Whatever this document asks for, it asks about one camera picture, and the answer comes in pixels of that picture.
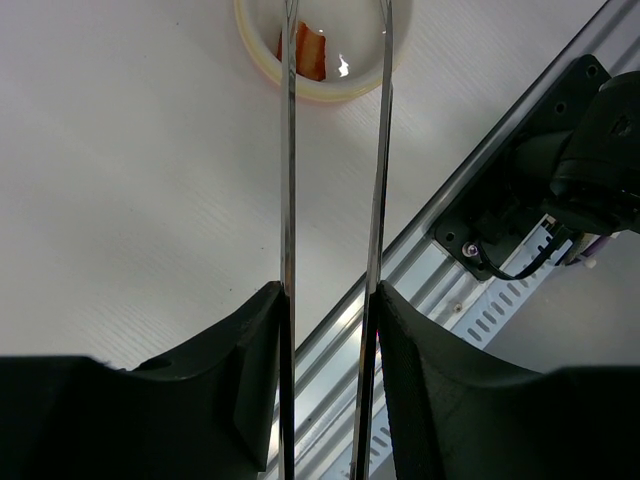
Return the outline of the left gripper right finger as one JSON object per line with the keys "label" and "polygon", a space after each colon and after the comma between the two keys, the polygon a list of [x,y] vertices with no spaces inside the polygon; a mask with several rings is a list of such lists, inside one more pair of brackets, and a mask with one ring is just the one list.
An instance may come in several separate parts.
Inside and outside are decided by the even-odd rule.
{"label": "left gripper right finger", "polygon": [[534,372],[377,292],[384,390],[401,479],[635,479],[639,371]]}

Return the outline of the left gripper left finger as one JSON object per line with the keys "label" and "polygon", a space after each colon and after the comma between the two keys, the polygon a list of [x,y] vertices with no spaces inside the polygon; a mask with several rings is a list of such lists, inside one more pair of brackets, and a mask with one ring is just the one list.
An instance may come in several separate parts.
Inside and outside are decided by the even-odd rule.
{"label": "left gripper left finger", "polygon": [[1,361],[5,479],[254,479],[267,465],[279,283],[132,370],[86,356]]}

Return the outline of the red bacon strip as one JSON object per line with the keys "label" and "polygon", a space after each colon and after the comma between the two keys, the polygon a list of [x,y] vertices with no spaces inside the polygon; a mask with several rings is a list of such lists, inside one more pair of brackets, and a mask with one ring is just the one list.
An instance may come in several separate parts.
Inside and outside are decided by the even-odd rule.
{"label": "red bacon strip", "polygon": [[296,73],[316,82],[326,79],[326,37],[302,21],[296,34]]}

